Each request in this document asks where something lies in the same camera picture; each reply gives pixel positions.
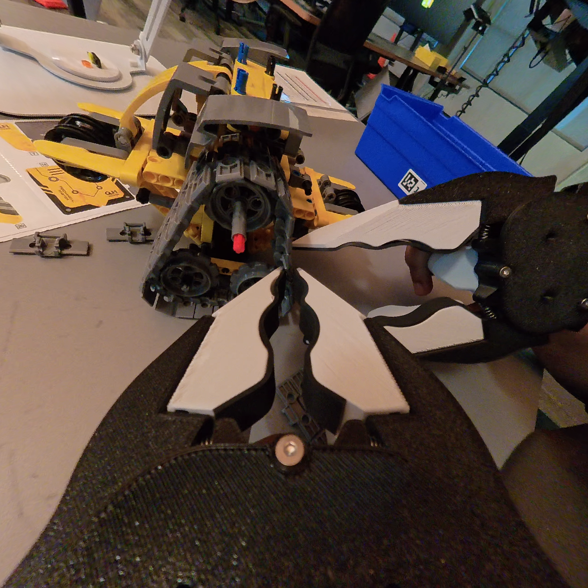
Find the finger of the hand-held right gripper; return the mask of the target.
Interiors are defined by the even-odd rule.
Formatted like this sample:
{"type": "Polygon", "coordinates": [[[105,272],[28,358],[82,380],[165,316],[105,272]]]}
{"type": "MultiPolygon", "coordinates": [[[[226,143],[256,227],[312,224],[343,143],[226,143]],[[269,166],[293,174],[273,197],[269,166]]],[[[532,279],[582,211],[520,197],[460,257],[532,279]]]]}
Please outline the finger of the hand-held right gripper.
{"type": "Polygon", "coordinates": [[[384,317],[384,328],[412,353],[434,352],[484,339],[481,318],[459,301],[446,297],[417,306],[380,307],[367,317],[384,317]]]}
{"type": "Polygon", "coordinates": [[[478,229],[481,201],[401,204],[393,201],[309,232],[294,249],[334,251],[345,246],[383,249],[416,243],[426,251],[459,249],[478,229]]]}

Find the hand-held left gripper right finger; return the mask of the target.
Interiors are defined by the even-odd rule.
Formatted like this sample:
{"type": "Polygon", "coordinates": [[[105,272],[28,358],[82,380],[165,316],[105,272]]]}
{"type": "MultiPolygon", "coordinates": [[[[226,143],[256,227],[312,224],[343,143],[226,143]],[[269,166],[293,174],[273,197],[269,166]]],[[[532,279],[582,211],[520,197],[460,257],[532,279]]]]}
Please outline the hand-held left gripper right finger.
{"type": "Polygon", "coordinates": [[[321,428],[337,435],[349,420],[409,412],[365,316],[304,270],[293,285],[308,347],[302,396],[321,428]]]}

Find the grey toy track belt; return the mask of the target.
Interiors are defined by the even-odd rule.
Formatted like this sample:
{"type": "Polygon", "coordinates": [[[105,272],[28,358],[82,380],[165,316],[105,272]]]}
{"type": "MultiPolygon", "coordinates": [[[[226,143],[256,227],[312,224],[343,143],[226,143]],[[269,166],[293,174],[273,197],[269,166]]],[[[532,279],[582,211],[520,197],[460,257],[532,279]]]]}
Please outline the grey toy track belt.
{"type": "Polygon", "coordinates": [[[192,164],[169,213],[153,242],[142,278],[142,297],[154,306],[158,297],[170,302],[208,298],[217,288],[219,266],[193,249],[175,250],[198,210],[214,223],[232,231],[244,224],[245,233],[274,221],[273,258],[291,272],[292,234],[295,224],[292,198],[281,163],[228,157],[192,164]]]}

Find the yellow toy brick robot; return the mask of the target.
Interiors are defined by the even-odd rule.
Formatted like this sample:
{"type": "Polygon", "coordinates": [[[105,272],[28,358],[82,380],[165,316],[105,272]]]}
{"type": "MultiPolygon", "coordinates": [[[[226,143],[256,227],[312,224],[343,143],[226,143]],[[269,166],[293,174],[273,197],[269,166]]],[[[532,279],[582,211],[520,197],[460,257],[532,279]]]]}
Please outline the yellow toy brick robot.
{"type": "MultiPolygon", "coordinates": [[[[312,135],[307,112],[281,102],[276,60],[268,43],[223,38],[189,49],[183,61],[155,76],[123,112],[80,104],[35,146],[75,178],[117,179],[136,187],[136,199],[167,215],[192,164],[228,157],[261,163],[276,158],[285,172],[295,224],[292,239],[364,211],[352,184],[305,166],[300,148],[312,135]]],[[[170,302],[161,312],[179,318],[211,315],[275,268],[274,221],[245,233],[214,223],[201,207],[175,250],[193,249],[219,266],[209,297],[170,302]]]]}

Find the single grey track link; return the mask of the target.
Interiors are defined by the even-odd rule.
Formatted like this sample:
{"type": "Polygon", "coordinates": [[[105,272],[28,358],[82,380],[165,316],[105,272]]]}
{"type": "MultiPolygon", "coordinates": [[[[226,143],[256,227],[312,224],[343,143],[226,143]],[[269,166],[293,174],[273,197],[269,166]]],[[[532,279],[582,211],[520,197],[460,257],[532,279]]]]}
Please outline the single grey track link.
{"type": "Polygon", "coordinates": [[[11,254],[35,254],[41,258],[61,258],[63,256],[87,256],[90,244],[82,240],[70,240],[67,234],[51,235],[36,232],[34,235],[15,238],[9,249],[11,254]]]}
{"type": "Polygon", "coordinates": [[[108,228],[106,239],[109,242],[128,242],[131,244],[151,243],[154,236],[145,223],[127,223],[122,228],[108,228]]]}

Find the person's right forearm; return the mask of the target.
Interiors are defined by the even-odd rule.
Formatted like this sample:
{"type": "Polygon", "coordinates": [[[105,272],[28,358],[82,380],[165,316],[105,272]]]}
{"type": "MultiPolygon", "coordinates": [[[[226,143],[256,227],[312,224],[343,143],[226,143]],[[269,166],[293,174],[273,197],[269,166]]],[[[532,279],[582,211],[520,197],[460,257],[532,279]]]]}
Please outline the person's right forearm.
{"type": "Polygon", "coordinates": [[[587,326],[551,334],[533,352],[555,381],[587,408],[587,326]]]}

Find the person's right hand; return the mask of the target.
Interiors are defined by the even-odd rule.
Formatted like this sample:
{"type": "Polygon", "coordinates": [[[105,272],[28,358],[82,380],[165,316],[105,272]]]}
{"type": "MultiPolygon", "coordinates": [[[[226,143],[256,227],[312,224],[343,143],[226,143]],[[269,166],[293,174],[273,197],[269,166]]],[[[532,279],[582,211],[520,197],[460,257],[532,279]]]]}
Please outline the person's right hand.
{"type": "Polygon", "coordinates": [[[405,249],[405,263],[417,296],[426,296],[433,289],[432,273],[428,267],[430,256],[430,252],[422,251],[414,246],[407,246],[405,249]]]}

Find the blue storage bin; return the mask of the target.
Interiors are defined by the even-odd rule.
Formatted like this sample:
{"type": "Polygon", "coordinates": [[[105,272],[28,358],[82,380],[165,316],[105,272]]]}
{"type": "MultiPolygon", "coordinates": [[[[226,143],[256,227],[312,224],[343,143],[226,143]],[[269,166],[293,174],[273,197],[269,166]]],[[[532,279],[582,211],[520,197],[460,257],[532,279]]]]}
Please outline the blue storage bin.
{"type": "Polygon", "coordinates": [[[530,176],[441,105],[390,85],[382,85],[355,153],[398,199],[479,172],[530,176]]]}

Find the grey angled panel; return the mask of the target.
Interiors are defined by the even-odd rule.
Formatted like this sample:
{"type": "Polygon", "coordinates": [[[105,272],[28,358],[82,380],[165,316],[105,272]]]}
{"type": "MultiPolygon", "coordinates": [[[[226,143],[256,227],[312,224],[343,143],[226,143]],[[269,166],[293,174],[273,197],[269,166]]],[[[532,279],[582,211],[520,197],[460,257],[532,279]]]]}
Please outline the grey angled panel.
{"type": "Polygon", "coordinates": [[[391,85],[395,77],[390,77],[389,65],[385,65],[382,70],[361,87],[355,94],[356,117],[361,122],[366,122],[371,114],[376,100],[380,95],[383,85],[391,85]]]}

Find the white printed paper sheet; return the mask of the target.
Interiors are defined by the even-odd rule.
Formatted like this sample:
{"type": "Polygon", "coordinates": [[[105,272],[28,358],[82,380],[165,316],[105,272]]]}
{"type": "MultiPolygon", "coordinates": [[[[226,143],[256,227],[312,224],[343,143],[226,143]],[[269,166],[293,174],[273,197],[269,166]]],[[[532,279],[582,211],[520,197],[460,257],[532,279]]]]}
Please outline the white printed paper sheet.
{"type": "Polygon", "coordinates": [[[281,102],[302,107],[309,116],[341,121],[356,120],[345,107],[302,70],[276,65],[275,82],[283,87],[281,102]]]}

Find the yellow box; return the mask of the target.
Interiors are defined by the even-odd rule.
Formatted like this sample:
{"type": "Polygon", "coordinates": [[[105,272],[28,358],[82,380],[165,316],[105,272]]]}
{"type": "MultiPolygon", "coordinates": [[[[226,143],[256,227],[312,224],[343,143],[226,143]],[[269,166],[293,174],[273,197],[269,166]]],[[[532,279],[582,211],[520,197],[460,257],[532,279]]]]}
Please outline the yellow box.
{"type": "Polygon", "coordinates": [[[429,45],[423,45],[415,50],[415,58],[423,62],[430,70],[437,70],[439,67],[447,69],[449,63],[447,58],[430,49],[429,45]]]}

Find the far workbench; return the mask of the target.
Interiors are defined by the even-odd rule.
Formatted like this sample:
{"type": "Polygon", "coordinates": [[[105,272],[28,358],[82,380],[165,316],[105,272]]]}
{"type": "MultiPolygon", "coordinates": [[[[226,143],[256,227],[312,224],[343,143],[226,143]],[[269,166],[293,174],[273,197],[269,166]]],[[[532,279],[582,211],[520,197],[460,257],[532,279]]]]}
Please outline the far workbench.
{"type": "Polygon", "coordinates": [[[309,25],[314,26],[305,67],[317,61],[317,43],[327,49],[327,57],[334,62],[334,67],[344,69],[348,75],[353,67],[360,62],[360,57],[368,51],[393,62],[406,66],[397,87],[410,91],[416,75],[421,73],[433,79],[440,79],[445,84],[460,85],[463,80],[456,74],[449,75],[425,64],[417,58],[414,51],[394,45],[381,38],[369,39],[376,21],[383,14],[379,11],[371,21],[364,16],[364,9],[370,6],[377,8],[375,1],[332,1],[323,17],[318,18],[305,11],[295,1],[271,1],[270,6],[284,8],[309,25]]]}

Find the person's clothed body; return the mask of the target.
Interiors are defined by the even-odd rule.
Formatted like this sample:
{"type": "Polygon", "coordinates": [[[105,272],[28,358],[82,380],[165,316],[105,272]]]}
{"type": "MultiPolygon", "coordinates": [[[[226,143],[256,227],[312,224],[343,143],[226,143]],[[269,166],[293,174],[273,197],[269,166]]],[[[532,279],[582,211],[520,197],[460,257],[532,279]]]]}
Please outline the person's clothed body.
{"type": "Polygon", "coordinates": [[[538,429],[502,467],[520,516],[572,587],[587,587],[587,424],[538,429]]]}

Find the printed instruction sheet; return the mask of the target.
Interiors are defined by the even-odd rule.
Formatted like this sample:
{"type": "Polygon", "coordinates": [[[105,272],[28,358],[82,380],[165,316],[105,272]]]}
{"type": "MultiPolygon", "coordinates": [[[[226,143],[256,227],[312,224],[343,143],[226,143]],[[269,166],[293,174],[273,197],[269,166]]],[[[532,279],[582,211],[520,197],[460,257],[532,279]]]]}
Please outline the printed instruction sheet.
{"type": "Polygon", "coordinates": [[[118,180],[78,180],[33,145],[54,120],[1,121],[1,241],[141,206],[118,180]]]}

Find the wooden desk black frame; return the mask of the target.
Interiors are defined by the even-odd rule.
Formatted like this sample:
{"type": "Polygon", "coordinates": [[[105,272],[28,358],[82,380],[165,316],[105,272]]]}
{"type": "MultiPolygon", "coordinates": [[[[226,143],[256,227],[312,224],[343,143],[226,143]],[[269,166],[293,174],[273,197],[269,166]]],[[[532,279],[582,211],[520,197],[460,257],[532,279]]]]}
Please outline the wooden desk black frame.
{"type": "Polygon", "coordinates": [[[587,98],[587,58],[498,145],[513,160],[525,156],[587,98]]]}

